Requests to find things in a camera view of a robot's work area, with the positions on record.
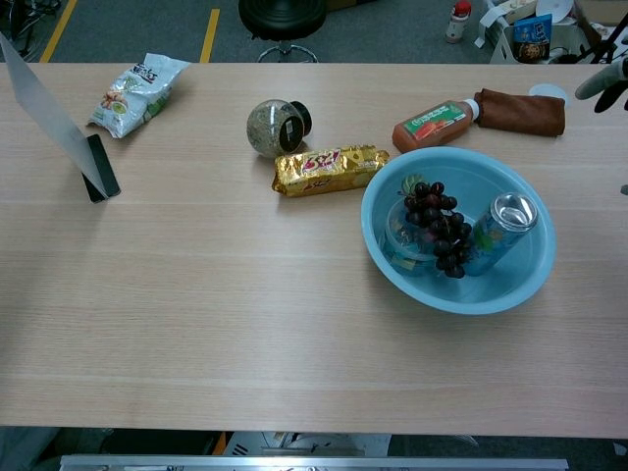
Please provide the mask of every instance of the yellow floor line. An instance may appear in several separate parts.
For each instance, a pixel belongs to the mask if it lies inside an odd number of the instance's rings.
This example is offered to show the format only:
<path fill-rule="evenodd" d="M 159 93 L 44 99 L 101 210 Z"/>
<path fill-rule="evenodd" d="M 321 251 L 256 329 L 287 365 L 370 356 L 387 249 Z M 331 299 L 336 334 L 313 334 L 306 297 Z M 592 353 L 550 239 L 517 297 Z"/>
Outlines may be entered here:
<path fill-rule="evenodd" d="M 212 55 L 212 47 L 214 46 L 214 37 L 216 36 L 216 26 L 218 25 L 218 17 L 220 16 L 220 10 L 218 8 L 212 8 L 212 13 L 209 16 L 209 24 L 207 25 L 207 32 L 205 33 L 205 41 L 203 42 L 203 50 L 200 53 L 201 64 L 207 64 L 209 58 Z"/>
<path fill-rule="evenodd" d="M 75 9 L 78 0 L 68 0 L 68 5 L 66 9 L 63 11 L 59 22 L 57 23 L 57 27 L 55 27 L 50 40 L 48 41 L 48 45 L 43 51 L 41 58 L 39 58 L 39 62 L 49 62 L 50 58 L 55 52 L 57 48 L 57 43 L 59 39 L 61 39 L 61 35 L 63 34 L 63 30 L 66 28 L 68 21 L 70 20 L 70 16 L 72 15 L 72 11 Z"/>

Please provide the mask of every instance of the brown cloth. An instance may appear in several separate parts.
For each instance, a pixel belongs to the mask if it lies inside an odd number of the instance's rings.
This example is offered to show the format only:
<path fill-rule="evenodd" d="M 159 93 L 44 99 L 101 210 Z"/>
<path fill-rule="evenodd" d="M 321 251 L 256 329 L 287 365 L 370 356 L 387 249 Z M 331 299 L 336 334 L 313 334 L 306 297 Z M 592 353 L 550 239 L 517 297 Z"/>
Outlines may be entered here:
<path fill-rule="evenodd" d="M 475 94 L 480 105 L 478 125 L 536 135 L 565 131 L 565 100 L 550 96 L 508 95 L 483 88 Z"/>

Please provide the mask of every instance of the cookie package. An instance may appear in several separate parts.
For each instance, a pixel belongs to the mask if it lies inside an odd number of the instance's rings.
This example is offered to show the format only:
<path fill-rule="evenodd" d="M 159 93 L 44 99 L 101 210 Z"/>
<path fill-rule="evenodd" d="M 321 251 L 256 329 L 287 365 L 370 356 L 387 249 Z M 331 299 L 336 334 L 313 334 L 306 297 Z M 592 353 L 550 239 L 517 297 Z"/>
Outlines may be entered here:
<path fill-rule="evenodd" d="M 285 155 L 275 159 L 273 190 L 286 196 L 342 191 L 366 186 L 390 156 L 374 145 Z"/>

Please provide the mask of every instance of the stool seat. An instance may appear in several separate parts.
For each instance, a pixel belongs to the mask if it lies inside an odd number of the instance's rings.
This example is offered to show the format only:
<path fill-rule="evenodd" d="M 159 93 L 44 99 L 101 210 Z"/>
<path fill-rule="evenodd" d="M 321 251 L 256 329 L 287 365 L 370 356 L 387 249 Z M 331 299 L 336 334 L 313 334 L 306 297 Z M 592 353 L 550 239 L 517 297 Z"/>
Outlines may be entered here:
<path fill-rule="evenodd" d="M 308 36 L 325 22 L 325 0 L 239 0 L 239 16 L 254 36 L 291 41 Z"/>

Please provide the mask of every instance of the clear plastic container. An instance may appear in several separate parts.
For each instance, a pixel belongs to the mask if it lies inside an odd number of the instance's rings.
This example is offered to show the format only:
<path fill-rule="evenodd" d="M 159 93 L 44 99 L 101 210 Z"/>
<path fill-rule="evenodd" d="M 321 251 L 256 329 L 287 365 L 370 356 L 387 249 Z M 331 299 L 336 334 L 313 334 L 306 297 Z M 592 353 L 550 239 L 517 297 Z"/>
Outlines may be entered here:
<path fill-rule="evenodd" d="M 398 272 L 416 277 L 436 270 L 436 257 L 432 254 L 434 244 L 427 230 L 405 220 L 406 214 L 403 199 L 399 199 L 386 219 L 382 250 Z"/>

